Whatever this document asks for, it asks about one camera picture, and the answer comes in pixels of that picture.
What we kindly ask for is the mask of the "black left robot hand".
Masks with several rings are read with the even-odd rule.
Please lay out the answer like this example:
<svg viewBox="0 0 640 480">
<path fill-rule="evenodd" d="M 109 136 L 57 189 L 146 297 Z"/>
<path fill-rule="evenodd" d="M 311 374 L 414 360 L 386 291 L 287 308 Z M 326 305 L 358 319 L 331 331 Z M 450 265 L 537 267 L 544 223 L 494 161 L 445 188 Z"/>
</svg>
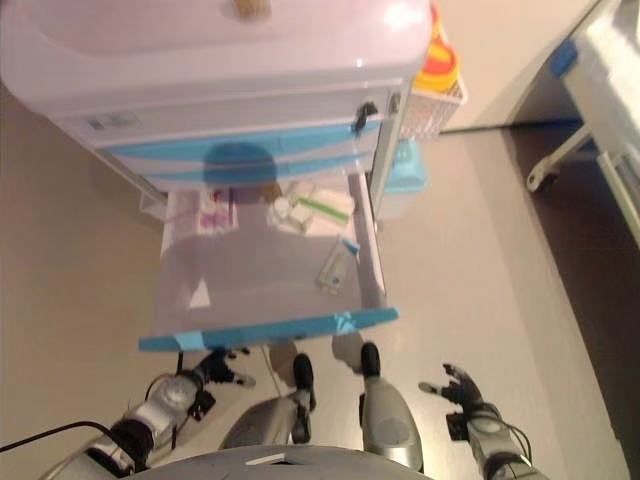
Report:
<svg viewBox="0 0 640 480">
<path fill-rule="evenodd" d="M 195 368 L 202 378 L 202 383 L 234 384 L 243 388 L 253 388 L 256 385 L 256 380 L 252 376 L 235 372 L 227 364 L 228 360 L 236 359 L 239 353 L 248 355 L 249 351 L 246 348 L 213 350 Z"/>
</svg>

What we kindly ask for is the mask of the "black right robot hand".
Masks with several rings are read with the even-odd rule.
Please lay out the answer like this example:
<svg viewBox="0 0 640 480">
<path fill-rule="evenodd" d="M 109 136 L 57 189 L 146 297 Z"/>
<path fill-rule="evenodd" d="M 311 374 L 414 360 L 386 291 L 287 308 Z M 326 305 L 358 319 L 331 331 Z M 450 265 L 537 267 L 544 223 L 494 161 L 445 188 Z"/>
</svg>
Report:
<svg viewBox="0 0 640 480">
<path fill-rule="evenodd" d="M 443 369 L 450 378 L 447 385 L 439 386 L 421 381 L 418 383 L 419 390 L 438 395 L 452 404 L 459 405 L 465 413 L 474 412 L 484 405 L 477 384 L 465 370 L 451 363 L 444 363 Z"/>
</svg>

